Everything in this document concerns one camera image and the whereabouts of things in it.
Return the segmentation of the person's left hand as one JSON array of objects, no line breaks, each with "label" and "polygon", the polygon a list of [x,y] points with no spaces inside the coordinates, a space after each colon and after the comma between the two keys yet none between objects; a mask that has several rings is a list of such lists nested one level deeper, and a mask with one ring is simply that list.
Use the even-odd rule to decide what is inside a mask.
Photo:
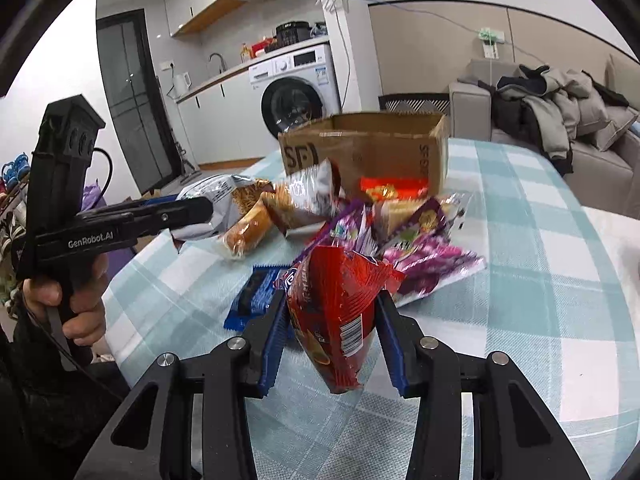
[{"label": "person's left hand", "polygon": [[[63,334],[76,346],[91,347],[106,331],[102,296],[110,279],[107,275],[108,255],[98,255],[92,263],[91,278],[76,289],[70,297],[70,310],[74,312],[62,326]],[[47,312],[60,306],[63,293],[58,282],[48,278],[28,278],[23,283],[24,303],[30,313],[42,324]]]}]

